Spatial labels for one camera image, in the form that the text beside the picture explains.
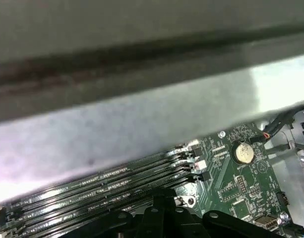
green circuit board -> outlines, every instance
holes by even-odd
[[[215,133],[199,139],[203,152],[199,160],[206,162],[211,179],[178,188],[178,196],[195,196],[194,210],[199,216],[219,210],[252,223],[260,215],[288,213],[287,207],[277,200],[275,193],[280,187],[262,143],[252,145],[255,159],[250,165],[239,165],[230,156],[234,141],[247,141],[256,132],[245,124],[225,132],[224,138]],[[291,237],[279,230],[281,235]]]

gray metal panel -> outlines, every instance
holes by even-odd
[[[294,141],[299,144],[304,144],[303,129],[301,122],[304,122],[304,112],[299,112],[295,116],[293,123],[294,129],[290,130],[288,126],[273,137],[266,148],[271,148],[277,145],[287,144],[288,141]],[[296,151],[286,151],[270,156],[276,178],[279,182],[282,191],[290,201],[288,206],[294,223],[304,226],[304,168],[300,165],[300,160]]]
[[[0,123],[0,201],[303,101],[300,56]]]
[[[304,24],[304,0],[0,0],[0,63]]]

cable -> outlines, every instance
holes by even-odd
[[[304,145],[302,145],[302,144],[295,144],[295,147],[297,149],[304,150]]]
[[[263,132],[265,139],[270,139],[271,135],[269,133]]]
[[[270,134],[270,137],[273,137],[283,128],[284,125],[292,123],[293,116],[302,110],[304,110],[304,106],[300,106],[289,110],[288,112],[278,114],[278,116],[264,129],[263,132],[266,132]]]
[[[272,154],[283,152],[283,151],[286,151],[286,150],[289,150],[289,149],[290,149],[290,146],[288,144],[285,144],[285,145],[275,146],[271,149],[267,149],[267,150],[265,150],[265,152],[266,152],[267,155],[272,155]]]
[[[262,130],[260,130],[256,126],[253,126],[251,123],[246,123],[246,126],[249,127],[251,130],[257,132],[259,135],[263,135],[265,138],[268,137],[268,136],[270,136],[269,133],[263,132]]]

dimm slot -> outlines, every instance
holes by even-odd
[[[143,190],[147,186],[149,187],[149,190],[151,190],[151,189],[154,189],[154,188],[160,187],[160,186],[170,187],[170,186],[173,186],[175,184],[181,183],[183,181],[183,180],[179,180],[179,181],[168,181],[167,180],[167,179],[172,179],[172,178],[173,178],[173,175],[167,176],[167,178],[162,178],[162,179],[159,179],[157,181],[153,181],[149,184],[145,184],[141,187],[134,188],[131,191],[126,191],[123,194],[119,194],[119,195],[115,196],[114,198],[111,198],[110,201],[112,201],[112,204],[113,204],[115,202],[113,200],[115,200],[116,198],[119,198],[119,197],[128,197],[128,196],[125,196],[127,194],[134,195],[134,196],[139,196],[139,197],[141,197],[142,194],[144,194],[143,196],[147,196],[148,191],[146,191],[146,190],[144,190],[140,193],[136,193],[136,192],[138,190]],[[76,218],[78,216],[83,216],[83,215],[85,215],[85,213],[88,213],[88,212],[96,212],[96,213],[103,212],[103,211],[106,210],[106,207],[109,206],[109,205],[110,205],[110,203],[106,203],[106,204],[105,203],[95,203],[95,204],[91,204],[91,206],[87,206],[87,207],[84,207],[82,209],[78,209],[78,210],[71,211],[71,212],[66,213],[66,214],[62,214],[60,216],[52,218],[51,220],[44,221],[44,222],[41,222],[41,223],[38,223],[38,224],[35,224],[33,226],[28,227],[25,231],[25,234],[28,235],[32,232],[34,232],[34,233],[38,232],[38,230],[43,230],[47,227],[50,227],[50,226],[53,226],[53,225],[58,225],[63,221],[67,221],[68,219],[73,219],[73,218]]]
[[[126,206],[123,206],[117,210],[123,210],[123,209],[127,209],[129,206],[131,206],[130,209],[127,209],[127,212],[133,212],[135,209],[137,209],[138,207],[141,207],[141,206],[144,206],[148,203],[151,202],[151,199],[141,199],[137,202],[133,202],[131,203],[131,205],[126,205]],[[52,229],[49,229],[49,230],[46,230],[46,231],[42,231],[40,233],[37,233],[35,235],[32,235],[31,238],[39,238],[39,237],[42,237],[42,236],[45,236],[44,238],[58,238],[60,236],[63,236],[64,234],[67,234],[68,232],[71,232],[75,229],[78,229],[82,226],[85,226],[91,222],[94,222],[102,217],[104,217],[106,214],[102,214],[102,215],[99,215],[99,216],[96,216],[96,217],[93,217],[93,218],[90,218],[88,220],[86,220],[86,216],[84,218],[80,218],[79,220],[82,221],[82,222],[79,222],[77,224],[76,221],[70,221],[68,222],[67,224],[63,224],[62,226],[58,226],[58,227],[54,227]]]
[[[95,188],[86,192],[83,192],[81,194],[77,194],[65,199],[62,199],[60,201],[54,202],[53,204],[49,204],[46,207],[40,207],[40,208],[36,208],[34,210],[31,210],[29,212],[25,212],[21,218],[19,218],[19,221],[25,221],[27,219],[31,219],[33,217],[37,217],[37,216],[41,216],[43,214],[49,213],[54,211],[55,209],[60,209],[63,208],[65,206],[69,206],[73,203],[76,202],[80,202],[81,200],[84,199],[88,199],[90,197],[94,197],[103,193],[107,193],[113,189],[116,189],[118,187],[123,187],[125,185],[132,187],[133,186],[133,182],[135,182],[136,180],[139,181],[140,179],[142,179],[142,177],[144,178],[148,178],[152,175],[155,175],[157,173],[163,172],[163,171],[167,171],[170,170],[171,167],[169,167],[169,165],[171,164],[171,162],[154,167],[153,169],[150,170],[146,170],[143,171],[139,174],[135,174],[132,175],[129,178],[124,178],[122,180],[113,182],[112,184],[107,184],[105,186],[99,187],[99,188]]]
[[[146,161],[148,161],[149,163],[153,163],[157,160],[165,159],[167,157],[174,156],[174,155],[168,156],[171,151],[162,152],[162,153],[158,153],[158,154],[155,154],[155,155],[152,155],[152,156],[144,157],[140,160],[133,161],[131,163],[128,163],[128,164],[119,166],[117,168],[113,168],[113,169],[104,171],[102,173],[87,176],[85,178],[78,179],[78,180],[75,180],[75,181],[72,181],[72,182],[69,182],[69,183],[65,183],[65,184],[62,184],[62,185],[59,185],[59,186],[49,187],[47,190],[29,195],[25,198],[21,198],[21,199],[17,200],[16,202],[11,203],[10,205],[8,205],[8,209],[9,210],[17,209],[17,208],[20,208],[22,206],[47,199],[47,198],[53,197],[53,196],[61,194],[61,193],[68,192],[70,190],[73,190],[73,189],[76,189],[78,187],[87,185],[89,183],[93,183],[93,182],[96,182],[96,181],[99,181],[99,180],[107,179],[110,176],[119,174],[119,172],[124,173],[124,172],[126,172],[130,169],[133,169],[133,168],[131,168],[133,166],[135,166],[135,167],[143,166],[144,164],[142,165],[142,163],[145,163]]]
[[[28,214],[26,214],[26,216],[23,216],[23,217],[17,219],[15,221],[15,224],[18,223],[18,222],[25,222],[25,224],[28,225],[28,224],[33,224],[33,223],[42,221],[44,219],[49,219],[49,218],[52,218],[52,217],[54,217],[56,215],[65,213],[67,211],[77,209],[78,207],[80,207],[82,205],[86,205],[86,204],[89,204],[91,202],[102,200],[106,196],[114,195],[114,194],[121,193],[121,192],[129,190],[129,189],[133,189],[136,186],[140,186],[140,185],[142,185],[144,183],[148,183],[150,181],[153,181],[153,180],[156,180],[158,178],[164,177],[164,176],[168,175],[169,173],[175,173],[175,172],[177,172],[179,170],[180,170],[180,168],[175,168],[172,171],[165,171],[165,172],[159,173],[157,175],[154,175],[154,176],[151,176],[151,177],[148,177],[148,178],[139,179],[136,182],[129,183],[129,184],[125,185],[125,186],[119,187],[117,189],[113,189],[112,191],[103,192],[102,194],[96,195],[94,197],[88,198],[86,200],[83,200],[81,202],[72,204],[70,206],[63,207],[63,208],[61,208],[59,210],[56,210],[56,211],[54,211],[52,213],[48,213],[48,214],[45,214],[45,215],[42,215],[42,216],[39,215],[36,218],[34,218],[34,217],[37,215],[37,211],[34,211],[33,213],[28,213]]]
[[[123,173],[121,175],[117,175],[117,176],[115,176],[113,178],[107,179],[107,181],[106,181],[105,184],[113,182],[113,181],[118,182],[118,181],[116,181],[117,179],[120,179],[120,178],[125,177],[125,176],[133,175],[133,173],[140,173],[140,172],[142,172],[144,170],[151,169],[152,167],[155,167],[157,165],[160,165],[160,164],[163,164],[163,163],[168,163],[169,161],[171,162],[171,161],[174,161],[174,160],[178,160],[178,158],[179,157],[176,157],[176,158],[172,158],[170,160],[169,159],[163,159],[163,160],[159,160],[159,161],[156,161],[154,163],[151,163],[151,164],[148,164],[148,165],[145,165],[145,166],[141,166],[141,167],[135,168],[135,169],[133,169],[131,171],[127,171],[127,172],[125,172],[125,173]],[[88,189],[91,189],[93,187],[103,186],[103,185],[104,184],[101,181],[93,183],[93,184],[89,184],[89,185],[86,185],[84,187],[77,188],[77,189],[74,189],[72,191],[69,191],[69,192],[57,195],[57,196],[52,197],[50,199],[42,200],[42,201],[30,204],[30,205],[24,206],[22,208],[22,211],[29,211],[29,210],[36,209],[36,208],[41,207],[41,206],[49,206],[49,205],[51,205],[54,202],[60,202],[61,199],[64,199],[66,197],[67,197],[67,200],[70,200],[71,197],[74,196],[74,194],[78,194],[78,193],[84,192],[84,191],[86,191]]]

ram slot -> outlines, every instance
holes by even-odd
[[[127,176],[132,176],[132,175],[135,174],[135,173],[140,173],[140,172],[142,172],[142,171],[144,171],[144,170],[150,170],[150,169],[152,169],[153,167],[156,167],[157,165],[168,164],[169,162],[178,161],[179,158],[180,158],[180,157],[174,157],[174,158],[170,158],[170,159],[163,159],[163,160],[160,160],[160,161],[156,161],[156,162],[151,163],[151,164],[149,164],[149,165],[141,166],[141,167],[139,167],[139,168],[135,168],[135,169],[133,169],[133,170],[131,170],[131,171],[128,171],[128,172],[126,173],[126,175],[127,175]],[[106,183],[112,183],[113,181],[116,181],[117,179],[120,179],[120,178],[122,178],[122,177],[124,177],[124,176],[117,176],[117,177],[115,177],[115,178],[110,178],[110,179],[108,179],[108,180],[106,181]],[[37,208],[39,208],[39,207],[41,207],[41,206],[49,206],[49,205],[52,205],[52,204],[54,204],[55,202],[62,203],[62,204],[65,206],[65,204],[64,204],[65,201],[64,201],[64,200],[61,200],[61,199],[67,198],[66,200],[69,201],[70,204],[71,204],[71,203],[74,202],[74,198],[75,198],[76,196],[80,196],[80,197],[81,197],[80,193],[83,192],[83,194],[85,194],[86,197],[87,197],[87,196],[89,197],[89,196],[91,196],[92,191],[96,191],[96,190],[97,190],[97,188],[93,188],[93,185],[85,186],[85,187],[83,187],[83,188],[78,188],[78,189],[75,189],[75,190],[73,190],[73,191],[71,191],[71,192],[68,192],[68,193],[60,194],[60,195],[58,195],[58,196],[56,196],[56,197],[53,197],[53,198],[51,198],[51,199],[47,199],[47,200],[43,200],[43,201],[40,201],[40,202],[37,202],[37,203],[34,203],[34,204],[30,204],[30,205],[28,205],[28,206],[23,207],[21,210],[22,210],[23,212],[25,212],[25,211],[30,211],[30,210],[32,210],[32,209],[37,209]]]
[[[84,186],[87,186],[92,183],[96,183],[96,185],[98,185],[110,177],[120,175],[127,171],[133,170],[137,167],[145,166],[147,164],[151,164],[158,160],[172,157],[172,156],[178,155],[180,153],[181,153],[181,151],[179,149],[173,149],[173,150],[170,150],[167,152],[162,152],[162,153],[155,154],[152,156],[144,157],[140,160],[136,160],[136,161],[130,162],[128,164],[124,164],[122,166],[107,170],[102,173],[98,173],[98,174],[94,174],[94,175],[91,175],[91,176],[88,176],[85,178],[77,179],[75,181],[65,183],[65,184],[62,184],[59,186],[49,187],[47,190],[32,194],[30,196],[21,198],[15,202],[7,204],[6,207],[7,207],[8,211],[12,211],[14,209],[18,209],[20,207],[27,206],[27,205],[35,203],[35,202],[45,200],[50,197],[53,197],[53,196],[56,196],[56,195],[59,195],[62,193],[66,193],[68,191],[72,191],[74,189],[84,187]]]
[[[89,216],[91,216],[92,213],[98,214],[98,213],[105,212],[108,209],[112,209],[113,204],[115,204],[116,202],[120,202],[120,201],[124,201],[124,200],[127,201],[128,199],[130,199],[130,198],[133,199],[134,197],[140,198],[140,197],[145,197],[148,195],[151,197],[152,193],[150,191],[152,191],[153,189],[155,189],[157,187],[171,187],[178,183],[177,180],[179,180],[180,178],[182,178],[188,174],[189,174],[189,172],[180,171],[178,173],[168,175],[161,179],[152,181],[148,184],[133,188],[129,191],[126,191],[122,194],[118,194],[114,197],[107,198],[105,201],[96,202],[96,203],[93,203],[86,207],[82,207],[82,208],[67,212],[65,214],[53,217],[52,219],[34,224],[34,225],[28,227],[27,229],[25,229],[23,235],[26,236],[26,235],[41,231],[50,226],[60,225],[60,223],[62,223],[62,222],[77,218],[79,216],[83,216],[85,214],[88,214]]]
[[[38,208],[35,210],[32,210],[30,212],[26,212],[23,214],[22,217],[18,218],[14,224],[16,223],[22,223],[26,222],[26,224],[32,224],[35,222],[39,222],[44,219],[48,219],[51,217],[54,217],[56,215],[65,213],[67,211],[73,210],[78,208],[81,205],[86,205],[94,201],[102,200],[103,198],[107,196],[111,196],[116,193],[120,193],[129,189],[132,189],[135,186],[142,185],[144,183],[150,182],[152,180],[155,180],[157,178],[161,178],[163,176],[166,176],[170,173],[174,173],[176,171],[179,171],[180,168],[172,168],[169,167],[169,165],[161,165],[153,168],[152,170],[147,170],[142,173],[133,175],[128,179],[130,182],[120,182],[119,184],[113,183],[112,185],[106,185],[104,188],[97,188],[96,191],[91,191],[87,194],[82,194],[82,200],[80,202],[75,202],[74,204],[71,204],[69,206],[65,206],[65,203],[68,202],[65,199],[65,202],[63,203],[56,203],[52,206]]]
[[[125,210],[127,212],[134,212],[137,208],[141,207],[141,206],[146,206],[149,203],[151,203],[151,199],[141,199],[139,201],[136,202],[131,202],[131,204],[129,205],[125,205],[117,210]],[[54,227],[52,229],[49,230],[45,230],[42,231],[40,233],[34,234],[32,235],[30,238],[58,238],[60,236],[63,236],[64,234],[67,234],[68,232],[71,232],[73,230],[76,230],[82,226],[85,226],[91,222],[94,222],[102,217],[104,217],[105,215],[107,215],[108,212],[106,212],[105,214],[99,215],[99,216],[95,216],[92,218],[80,218],[80,222],[75,224],[75,221],[71,221],[65,224],[62,224],[61,226],[57,226]]]

